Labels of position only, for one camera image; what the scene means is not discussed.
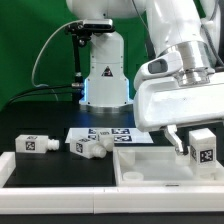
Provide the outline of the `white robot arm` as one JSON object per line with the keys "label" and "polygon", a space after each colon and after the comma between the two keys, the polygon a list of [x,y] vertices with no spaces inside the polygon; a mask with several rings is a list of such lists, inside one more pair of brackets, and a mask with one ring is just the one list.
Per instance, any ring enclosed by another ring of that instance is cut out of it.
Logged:
{"label": "white robot arm", "polygon": [[134,119],[143,132],[162,129],[183,153],[179,127],[224,120],[224,72],[209,56],[210,31],[193,0],[66,0],[78,18],[147,15],[156,57],[141,65],[134,79]]}

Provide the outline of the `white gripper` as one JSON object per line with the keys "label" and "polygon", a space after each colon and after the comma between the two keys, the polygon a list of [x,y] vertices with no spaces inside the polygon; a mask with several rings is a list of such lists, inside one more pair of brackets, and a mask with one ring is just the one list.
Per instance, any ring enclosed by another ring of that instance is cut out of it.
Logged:
{"label": "white gripper", "polygon": [[165,127],[165,137],[183,155],[177,127],[224,120],[224,72],[211,75],[208,84],[188,87],[180,87],[174,77],[144,81],[136,92],[133,111],[140,131]]}

